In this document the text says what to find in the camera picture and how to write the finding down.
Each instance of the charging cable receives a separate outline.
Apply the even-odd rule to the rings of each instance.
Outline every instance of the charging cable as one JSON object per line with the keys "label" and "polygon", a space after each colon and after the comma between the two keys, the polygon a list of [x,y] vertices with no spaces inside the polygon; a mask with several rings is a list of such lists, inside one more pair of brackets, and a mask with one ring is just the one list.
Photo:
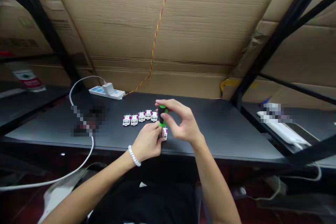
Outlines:
{"label": "charging cable", "polygon": [[[74,107],[74,112],[75,114],[77,115],[77,117],[80,118],[80,120],[83,122],[83,124],[86,126],[86,129],[89,129],[89,125],[87,125],[86,121],[84,121],[84,118],[80,116],[80,113],[77,113],[77,109],[75,109],[75,105],[74,103],[72,102],[72,98],[71,98],[71,94],[72,94],[72,91],[74,89],[74,87],[76,86],[76,84],[84,79],[87,79],[87,78],[90,78],[90,77],[98,77],[98,78],[101,78],[104,83],[106,84],[106,81],[100,77],[100,76],[87,76],[87,77],[84,77],[80,80],[78,80],[71,88],[70,92],[69,92],[69,100],[70,100],[70,103],[71,105]],[[89,157],[91,156],[91,153],[93,151],[93,147],[95,145],[95,139],[93,138],[93,135],[92,135],[92,132],[90,132],[90,137],[91,137],[91,140],[92,140],[92,146],[91,146],[91,150],[88,154],[88,156],[86,157],[86,159],[84,160],[84,162],[74,171],[70,172],[69,174],[59,178],[59,179],[55,179],[55,180],[51,180],[51,181],[47,181],[47,182],[42,182],[42,183],[35,183],[35,184],[25,184],[25,185],[12,185],[12,186],[7,186],[7,187],[0,187],[0,191],[13,191],[13,190],[19,190],[19,189],[25,189],[25,188],[34,188],[34,187],[40,187],[40,186],[47,186],[47,185],[50,185],[50,184],[54,184],[58,181],[61,181],[67,177],[70,177],[72,174],[76,173],[77,171],[79,171],[86,163],[86,161],[89,159]]]}
{"label": "charging cable", "polygon": [[317,177],[316,178],[306,178],[306,177],[299,177],[299,176],[278,176],[278,189],[276,190],[276,192],[269,198],[252,198],[251,196],[247,196],[248,198],[255,200],[255,201],[259,201],[259,200],[266,200],[266,201],[271,201],[272,199],[274,199],[281,190],[281,180],[280,177],[285,177],[285,178],[290,178],[290,179],[302,179],[302,180],[308,180],[308,181],[319,181],[322,178],[322,170],[321,167],[316,163],[312,163],[312,164],[308,164],[308,166],[316,166],[317,167]]}

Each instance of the yellow tape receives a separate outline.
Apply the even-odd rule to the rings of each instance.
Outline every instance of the yellow tape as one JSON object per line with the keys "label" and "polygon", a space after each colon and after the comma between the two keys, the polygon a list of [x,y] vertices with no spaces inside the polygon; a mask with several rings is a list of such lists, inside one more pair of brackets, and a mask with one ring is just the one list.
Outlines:
{"label": "yellow tape", "polygon": [[[223,92],[225,86],[235,86],[235,87],[238,87],[239,84],[241,83],[241,81],[242,80],[240,80],[240,79],[226,79],[225,81],[223,81],[220,84],[220,86],[221,86],[220,89]],[[252,83],[252,85],[250,86],[250,88],[254,89],[254,88],[257,88],[257,86],[258,86],[258,83],[254,82],[254,83]]]}

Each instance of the hand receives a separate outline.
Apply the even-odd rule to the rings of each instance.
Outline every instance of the hand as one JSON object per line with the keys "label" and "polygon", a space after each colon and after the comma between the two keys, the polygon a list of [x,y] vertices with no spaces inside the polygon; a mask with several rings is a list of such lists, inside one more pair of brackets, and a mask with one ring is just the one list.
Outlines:
{"label": "hand", "polygon": [[169,110],[176,112],[182,119],[181,124],[177,125],[171,115],[167,113],[161,114],[161,117],[167,122],[175,138],[185,140],[191,145],[205,142],[204,136],[200,132],[190,108],[174,99],[156,100],[155,106],[158,107],[159,105],[164,105]]}
{"label": "hand", "polygon": [[159,138],[162,128],[159,122],[146,124],[136,137],[132,145],[135,157],[140,161],[159,156],[161,154],[161,143],[164,138]]}

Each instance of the white beaded bracelet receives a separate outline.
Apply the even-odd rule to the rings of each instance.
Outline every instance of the white beaded bracelet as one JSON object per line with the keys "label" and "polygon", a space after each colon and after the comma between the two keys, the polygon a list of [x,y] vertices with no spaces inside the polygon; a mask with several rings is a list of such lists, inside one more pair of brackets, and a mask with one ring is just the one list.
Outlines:
{"label": "white beaded bracelet", "polygon": [[128,146],[128,152],[130,153],[132,159],[133,159],[133,162],[135,163],[136,166],[140,167],[141,166],[141,162],[139,162],[139,160],[137,160],[137,158],[134,156],[134,153],[132,151],[132,146],[129,145]]}

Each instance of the left hand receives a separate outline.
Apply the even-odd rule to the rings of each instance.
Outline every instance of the left hand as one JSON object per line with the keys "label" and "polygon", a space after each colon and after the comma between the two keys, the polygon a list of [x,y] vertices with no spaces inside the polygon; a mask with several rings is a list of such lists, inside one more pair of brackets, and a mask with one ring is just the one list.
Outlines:
{"label": "left hand", "polygon": [[146,124],[132,145],[135,157],[140,161],[159,156],[161,154],[161,143],[164,138],[159,138],[162,128],[159,121]]}

